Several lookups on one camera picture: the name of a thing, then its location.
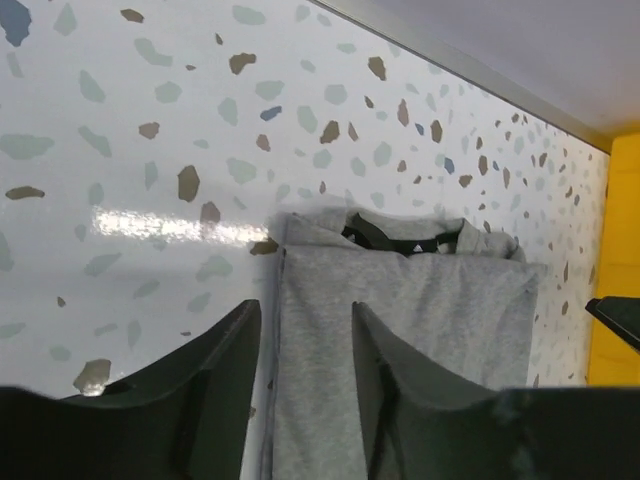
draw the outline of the blue speck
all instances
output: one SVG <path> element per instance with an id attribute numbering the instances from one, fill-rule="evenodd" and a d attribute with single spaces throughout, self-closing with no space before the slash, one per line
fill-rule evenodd
<path id="1" fill-rule="evenodd" d="M 282 113 L 282 107 L 278 105 L 277 107 L 273 107 L 273 108 L 270 108 L 269 110 L 265 110 L 264 112 L 262 112 L 260 114 L 260 118 L 263 119 L 265 122 L 268 122 L 269 120 L 279 115 L 280 113 Z"/>
<path id="2" fill-rule="evenodd" d="M 456 167 L 453 164 L 453 160 L 451 160 L 449 157 L 446 157 L 444 159 L 444 169 L 449 172 L 449 175 L 451 175 L 453 172 L 456 171 Z"/>
<path id="3" fill-rule="evenodd" d="M 18 0 L 0 0 L 0 27 L 6 33 L 5 37 L 14 47 L 19 47 L 29 36 L 31 14 L 29 9 Z"/>

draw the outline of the terrazzo pattern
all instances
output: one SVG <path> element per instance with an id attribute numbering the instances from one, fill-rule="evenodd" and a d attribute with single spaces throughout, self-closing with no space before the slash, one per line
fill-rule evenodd
<path id="1" fill-rule="evenodd" d="M 246 298 L 267 338 L 278 213 L 345 203 L 517 237 L 552 268 L 529 383 L 584 383 L 605 154 L 311 4 L 23 3 L 0 2 L 2 383 L 121 378 Z"/>

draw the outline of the gray fabric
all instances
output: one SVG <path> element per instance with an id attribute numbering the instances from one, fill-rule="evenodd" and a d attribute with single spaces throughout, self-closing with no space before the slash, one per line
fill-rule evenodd
<path id="1" fill-rule="evenodd" d="M 504 233 L 465 220 L 399 220 L 360 211 L 389 238 L 459 231 L 453 255 L 365 250 L 341 236 L 355 212 L 293 215 L 281 285 L 273 477 L 365 479 L 351 304 L 367 303 L 423 355 L 490 389 L 524 385 L 537 287 Z"/>

